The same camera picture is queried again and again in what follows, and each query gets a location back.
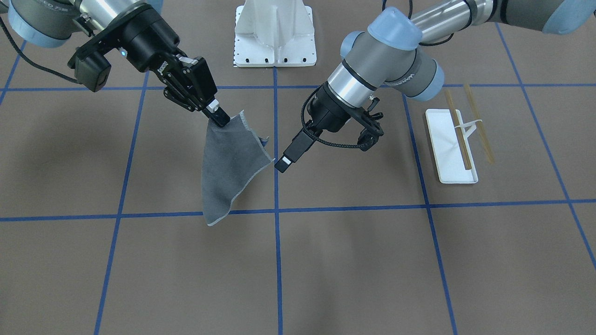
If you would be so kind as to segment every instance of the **wooden rod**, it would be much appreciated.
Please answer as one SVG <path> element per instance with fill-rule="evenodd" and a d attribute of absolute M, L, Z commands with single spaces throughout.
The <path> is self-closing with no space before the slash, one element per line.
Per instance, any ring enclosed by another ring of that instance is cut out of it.
<path fill-rule="evenodd" d="M 453 97 L 451 91 L 445 90 L 445 98 L 447 99 L 447 106 L 449 106 L 449 112 L 451 113 L 451 120 L 453 126 L 457 127 L 460 125 L 460 120 L 457 118 L 457 112 L 455 111 L 455 104 L 453 103 Z M 464 160 L 464 167 L 466 170 L 472 170 L 472 162 L 470 161 L 470 155 L 468 149 L 465 146 L 464 130 L 461 128 L 455 128 L 455 134 L 457 135 L 457 143 L 460 145 L 461 158 Z"/>
<path fill-rule="evenodd" d="M 470 103 L 470 107 L 472 108 L 472 113 L 476 120 L 480 120 L 480 112 L 478 111 L 478 106 L 476 105 L 476 100 L 474 99 L 474 95 L 472 95 L 472 88 L 470 85 L 464 85 L 465 94 L 468 96 L 468 102 Z M 476 123 L 476 128 L 478 128 L 480 134 L 480 140 L 482 142 L 482 148 L 485 151 L 486 158 L 490 164 L 495 163 L 495 155 L 492 152 L 491 144 L 488 141 L 488 137 L 486 136 L 486 129 L 484 127 L 484 122 Z"/>

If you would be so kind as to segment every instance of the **gray cloth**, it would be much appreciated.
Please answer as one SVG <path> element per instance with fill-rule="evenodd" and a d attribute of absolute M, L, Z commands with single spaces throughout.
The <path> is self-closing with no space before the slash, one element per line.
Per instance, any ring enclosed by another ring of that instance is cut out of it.
<path fill-rule="evenodd" d="M 209 120 L 201 174 L 203 216 L 208 225 L 225 218 L 254 176 L 273 162 L 263 141 L 249 127 L 244 111 L 223 128 Z"/>

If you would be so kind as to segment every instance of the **light blue cap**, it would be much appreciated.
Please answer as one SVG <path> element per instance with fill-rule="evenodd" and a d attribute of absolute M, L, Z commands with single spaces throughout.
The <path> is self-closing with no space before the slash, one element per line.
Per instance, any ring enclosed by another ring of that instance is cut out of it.
<path fill-rule="evenodd" d="M 342 58 L 346 58 L 347 54 L 350 52 L 350 50 L 352 50 L 352 47 L 354 46 L 356 39 L 358 38 L 358 36 L 360 36 L 361 33 L 364 32 L 351 32 L 347 34 L 346 38 L 343 39 L 342 47 L 339 50 L 339 54 Z"/>
<path fill-rule="evenodd" d="M 581 27 L 596 11 L 596 0 L 565 0 L 542 28 L 545 34 L 565 35 Z"/>
<path fill-rule="evenodd" d="M 379 42 L 399 50 L 415 50 L 422 41 L 422 30 L 395 7 L 387 7 L 368 26 L 368 33 Z"/>
<path fill-rule="evenodd" d="M 25 41 L 42 46 L 44 48 L 57 48 L 68 40 L 49 37 L 48 35 L 45 35 L 33 28 L 29 23 L 23 20 L 19 13 L 17 13 L 11 1 L 8 2 L 8 22 L 10 22 L 10 26 L 14 29 L 14 31 L 17 32 L 17 34 L 19 34 L 19 36 L 21 36 Z"/>
<path fill-rule="evenodd" d="M 412 97 L 412 99 L 416 101 L 428 101 L 439 94 L 443 88 L 443 84 L 445 83 L 445 72 L 443 72 L 443 69 L 441 69 L 441 66 L 437 61 L 434 62 L 437 64 L 437 70 L 434 73 L 433 81 L 430 82 L 430 85 L 422 91 L 422 93 Z"/>
<path fill-rule="evenodd" d="M 162 13 L 163 0 L 147 0 L 147 3 L 150 4 L 159 14 Z"/>

